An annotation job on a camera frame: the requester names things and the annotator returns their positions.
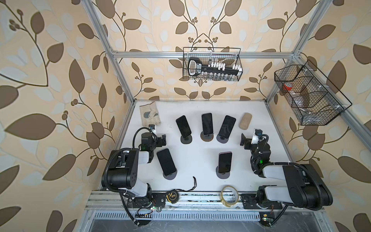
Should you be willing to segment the phone with green case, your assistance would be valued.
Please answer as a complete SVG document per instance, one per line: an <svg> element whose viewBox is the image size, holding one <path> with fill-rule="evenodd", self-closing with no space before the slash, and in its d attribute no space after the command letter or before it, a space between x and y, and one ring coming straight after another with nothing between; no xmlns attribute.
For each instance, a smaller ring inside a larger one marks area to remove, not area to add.
<svg viewBox="0 0 371 232"><path fill-rule="evenodd" d="M175 163L173 162L171 153L168 148L157 152L157 158L165 176L172 175L177 171Z"/></svg>

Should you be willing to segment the phone with purple case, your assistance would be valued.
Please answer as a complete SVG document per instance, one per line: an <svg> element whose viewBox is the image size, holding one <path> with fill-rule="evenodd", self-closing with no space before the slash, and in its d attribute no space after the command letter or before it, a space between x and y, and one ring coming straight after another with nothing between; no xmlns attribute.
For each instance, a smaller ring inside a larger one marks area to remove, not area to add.
<svg viewBox="0 0 371 232"><path fill-rule="evenodd" d="M231 171L232 152L223 152L219 154L218 167L220 173Z"/></svg>

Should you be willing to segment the grey phone stand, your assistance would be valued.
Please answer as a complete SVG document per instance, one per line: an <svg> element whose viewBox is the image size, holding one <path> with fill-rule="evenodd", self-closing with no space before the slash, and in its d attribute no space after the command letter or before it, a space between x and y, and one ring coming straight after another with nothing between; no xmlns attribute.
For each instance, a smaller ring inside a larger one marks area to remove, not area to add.
<svg viewBox="0 0 371 232"><path fill-rule="evenodd" d="M165 175L165 173L162 173L163 174L163 177L166 179L166 180L173 180L175 179L176 175L177 175L177 169L175 170L174 173L171 173L169 175Z"/></svg>

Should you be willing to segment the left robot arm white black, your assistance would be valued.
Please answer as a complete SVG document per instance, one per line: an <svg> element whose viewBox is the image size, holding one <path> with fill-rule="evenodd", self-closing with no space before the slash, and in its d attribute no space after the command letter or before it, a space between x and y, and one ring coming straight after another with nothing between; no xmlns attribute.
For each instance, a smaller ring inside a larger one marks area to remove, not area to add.
<svg viewBox="0 0 371 232"><path fill-rule="evenodd" d="M138 129L133 142L142 130L146 132L141 135L141 143L138 147L132 145L131 148L121 148L111 152L103 171L101 185L129 199L150 202L152 201L152 189L150 184L138 178L138 166L152 162L155 149L166 145L166 135L158 137L155 125L150 124L148 127Z"/></svg>

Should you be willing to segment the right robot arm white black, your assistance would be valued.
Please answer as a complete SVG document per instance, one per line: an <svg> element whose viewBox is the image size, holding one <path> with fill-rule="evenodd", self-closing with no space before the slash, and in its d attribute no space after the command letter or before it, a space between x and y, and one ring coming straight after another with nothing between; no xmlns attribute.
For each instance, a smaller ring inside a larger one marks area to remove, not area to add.
<svg viewBox="0 0 371 232"><path fill-rule="evenodd" d="M246 209L278 208L282 205L321 210L333 204L333 196L311 164L271 162L269 136L256 129L252 138L241 135L240 145L251 152L250 164L260 178L285 181L285 185L263 185L256 194L243 194L241 201Z"/></svg>

